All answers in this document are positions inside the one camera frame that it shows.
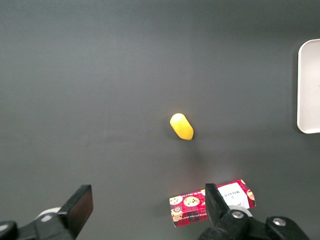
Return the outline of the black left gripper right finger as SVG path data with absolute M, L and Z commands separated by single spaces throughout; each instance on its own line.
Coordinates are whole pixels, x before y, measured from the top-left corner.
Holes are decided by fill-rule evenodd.
M 256 220 L 249 210 L 228 206 L 214 183 L 205 185 L 206 213 L 210 227 L 199 240 L 308 240 L 309 237 L 293 220 L 284 216 Z

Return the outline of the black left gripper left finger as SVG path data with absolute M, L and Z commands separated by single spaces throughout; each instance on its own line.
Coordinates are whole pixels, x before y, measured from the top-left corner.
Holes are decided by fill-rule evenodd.
M 92 186 L 81 185 L 61 207 L 44 210 L 23 227 L 18 227 L 13 220 L 2 221 L 0 238 L 2 240 L 75 240 L 92 212 Z

